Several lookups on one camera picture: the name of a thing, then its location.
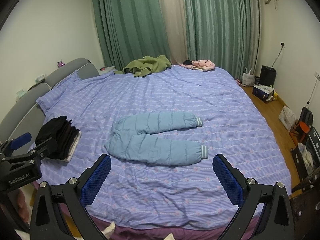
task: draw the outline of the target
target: pink toy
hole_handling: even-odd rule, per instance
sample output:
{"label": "pink toy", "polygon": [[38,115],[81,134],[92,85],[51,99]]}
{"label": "pink toy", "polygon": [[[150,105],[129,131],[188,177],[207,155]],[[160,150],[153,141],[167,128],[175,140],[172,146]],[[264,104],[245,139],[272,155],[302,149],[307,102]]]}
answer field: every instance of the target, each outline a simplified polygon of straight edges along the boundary
{"label": "pink toy", "polygon": [[179,65],[181,67],[185,67],[188,69],[193,70],[200,70],[200,71],[209,71],[215,69],[215,64],[212,61],[203,59],[203,60],[196,60],[191,62],[193,65]]}
{"label": "pink toy", "polygon": [[62,66],[64,66],[65,64],[62,62],[62,60],[60,60],[59,62],[58,62],[58,68],[60,68],[60,67],[62,67]]}

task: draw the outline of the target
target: electrical outlet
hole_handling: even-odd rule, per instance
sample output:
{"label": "electrical outlet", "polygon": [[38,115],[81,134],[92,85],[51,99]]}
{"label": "electrical outlet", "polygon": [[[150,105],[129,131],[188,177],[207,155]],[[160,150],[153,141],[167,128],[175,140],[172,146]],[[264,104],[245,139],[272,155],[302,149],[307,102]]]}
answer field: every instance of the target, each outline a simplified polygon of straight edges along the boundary
{"label": "electrical outlet", "polygon": [[318,71],[315,72],[315,75],[314,75],[318,80],[320,80],[320,74]]}

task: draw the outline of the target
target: green towel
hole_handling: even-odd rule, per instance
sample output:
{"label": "green towel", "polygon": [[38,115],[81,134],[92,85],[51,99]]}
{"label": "green towel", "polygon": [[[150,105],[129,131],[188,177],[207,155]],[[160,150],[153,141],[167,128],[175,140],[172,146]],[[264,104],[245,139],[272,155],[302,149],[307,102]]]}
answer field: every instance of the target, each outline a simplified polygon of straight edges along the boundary
{"label": "green towel", "polygon": [[115,71],[115,74],[132,73],[135,77],[145,77],[152,73],[158,73],[171,67],[170,61],[165,55],[157,58],[145,56],[130,62],[122,71]]}

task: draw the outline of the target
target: green cloth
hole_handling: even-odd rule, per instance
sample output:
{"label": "green cloth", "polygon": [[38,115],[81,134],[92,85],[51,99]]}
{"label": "green cloth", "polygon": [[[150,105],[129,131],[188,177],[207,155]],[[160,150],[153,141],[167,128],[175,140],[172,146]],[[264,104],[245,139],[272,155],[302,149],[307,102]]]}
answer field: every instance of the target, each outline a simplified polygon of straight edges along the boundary
{"label": "green cloth", "polygon": [[159,0],[92,0],[106,67],[122,70],[145,55],[170,56]]}
{"label": "green cloth", "polygon": [[171,67],[171,63],[165,55],[161,55],[157,58],[145,56],[143,59],[137,59],[130,62],[122,71],[115,71],[114,73],[132,73],[135,77],[145,77],[152,73],[165,71],[169,67]]}
{"label": "green cloth", "polygon": [[185,0],[190,60],[208,59],[240,78],[251,40],[249,0]]}

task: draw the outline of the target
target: ribbed cuff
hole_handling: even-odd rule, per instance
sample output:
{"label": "ribbed cuff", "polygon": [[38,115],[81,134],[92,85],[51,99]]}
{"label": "ribbed cuff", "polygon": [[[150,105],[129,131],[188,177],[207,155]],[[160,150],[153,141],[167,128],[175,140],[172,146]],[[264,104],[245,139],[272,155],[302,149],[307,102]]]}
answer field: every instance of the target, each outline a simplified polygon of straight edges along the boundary
{"label": "ribbed cuff", "polygon": [[208,158],[208,148],[205,145],[201,145],[201,158],[202,159]]}
{"label": "ribbed cuff", "polygon": [[203,125],[203,121],[201,120],[201,118],[200,117],[196,117],[196,119],[197,119],[198,126],[202,126]]}

